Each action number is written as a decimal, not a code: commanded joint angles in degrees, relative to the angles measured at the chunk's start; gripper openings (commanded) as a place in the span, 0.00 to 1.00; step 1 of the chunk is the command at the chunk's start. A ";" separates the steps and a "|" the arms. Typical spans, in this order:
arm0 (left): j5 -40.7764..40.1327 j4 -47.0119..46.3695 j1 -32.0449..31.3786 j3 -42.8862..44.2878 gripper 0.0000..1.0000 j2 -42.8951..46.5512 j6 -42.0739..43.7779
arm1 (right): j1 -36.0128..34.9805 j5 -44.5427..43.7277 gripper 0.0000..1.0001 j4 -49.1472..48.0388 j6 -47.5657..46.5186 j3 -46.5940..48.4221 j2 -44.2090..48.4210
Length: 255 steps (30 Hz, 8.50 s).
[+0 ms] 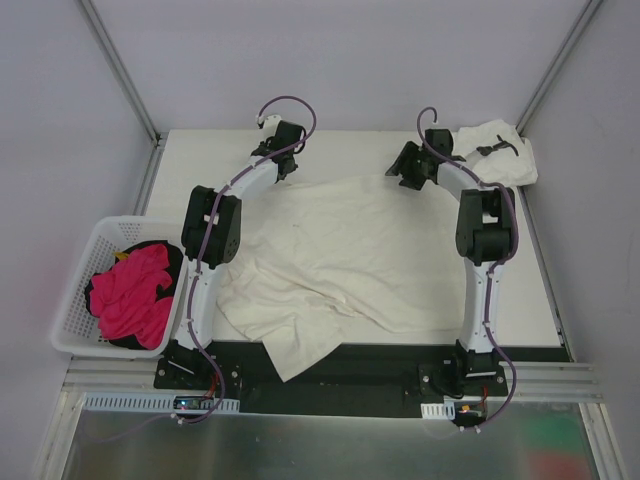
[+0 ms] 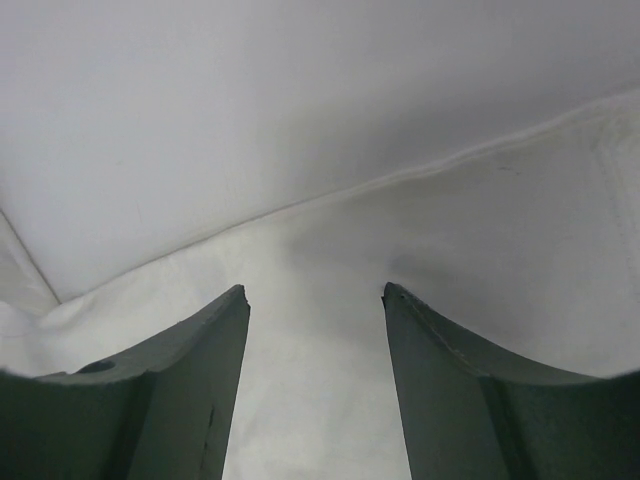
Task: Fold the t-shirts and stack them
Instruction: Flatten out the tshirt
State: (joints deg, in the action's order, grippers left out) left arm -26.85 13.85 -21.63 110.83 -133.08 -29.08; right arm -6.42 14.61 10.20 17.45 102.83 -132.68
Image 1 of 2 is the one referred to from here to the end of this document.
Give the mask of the cream white t shirt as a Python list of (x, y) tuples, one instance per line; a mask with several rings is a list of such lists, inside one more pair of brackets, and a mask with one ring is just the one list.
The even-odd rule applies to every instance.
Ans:
[(248, 201), (217, 304), (291, 380), (346, 342), (450, 343), (464, 317), (458, 204), (364, 176)]

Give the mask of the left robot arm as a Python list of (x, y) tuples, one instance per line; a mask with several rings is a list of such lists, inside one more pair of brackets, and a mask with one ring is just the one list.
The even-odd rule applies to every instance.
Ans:
[(243, 202), (264, 194), (297, 169), (295, 154), (304, 148), (305, 127), (278, 115), (261, 120), (263, 140), (248, 163), (220, 189), (196, 186), (191, 192), (181, 233), (186, 277), (183, 311), (175, 330), (178, 345), (207, 347), (221, 282), (241, 242)]

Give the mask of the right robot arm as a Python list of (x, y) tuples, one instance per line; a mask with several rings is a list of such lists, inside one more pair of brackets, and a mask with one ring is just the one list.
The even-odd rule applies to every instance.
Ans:
[(458, 201), (455, 247), (465, 267), (463, 326), (453, 358), (430, 374), (430, 386), (461, 398), (503, 374), (496, 317), (504, 265), (519, 243), (514, 195), (509, 188), (480, 180), (465, 160), (453, 157), (450, 131), (418, 133), (422, 143), (407, 142), (386, 174), (399, 176), (401, 186), (417, 191), (431, 181)]

